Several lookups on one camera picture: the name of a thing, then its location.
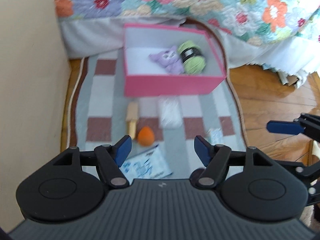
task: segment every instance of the purple plush toy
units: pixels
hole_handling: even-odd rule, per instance
[[[177,46],[173,46],[169,50],[161,51],[158,54],[150,54],[149,58],[165,68],[171,74],[181,74],[184,72],[182,60],[176,52]]]

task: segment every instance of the orange egg-shaped object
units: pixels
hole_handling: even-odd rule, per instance
[[[141,146],[151,146],[155,142],[155,134],[150,127],[144,126],[138,133],[137,141]]]

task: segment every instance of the pink box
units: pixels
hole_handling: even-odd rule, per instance
[[[148,58],[188,40],[200,46],[206,59],[199,75],[169,74]],[[226,78],[223,63],[205,31],[167,25],[124,26],[124,72],[127,97],[209,94]]]

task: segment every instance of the yarn skein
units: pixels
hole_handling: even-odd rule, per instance
[[[198,45],[193,41],[186,41],[179,46],[178,52],[187,74],[200,74],[202,72],[206,62]]]

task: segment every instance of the floral quilt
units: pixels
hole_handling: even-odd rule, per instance
[[[55,0],[55,3],[61,20],[185,15],[256,46],[296,33],[320,40],[319,28],[305,26],[320,17],[317,10],[320,0]]]

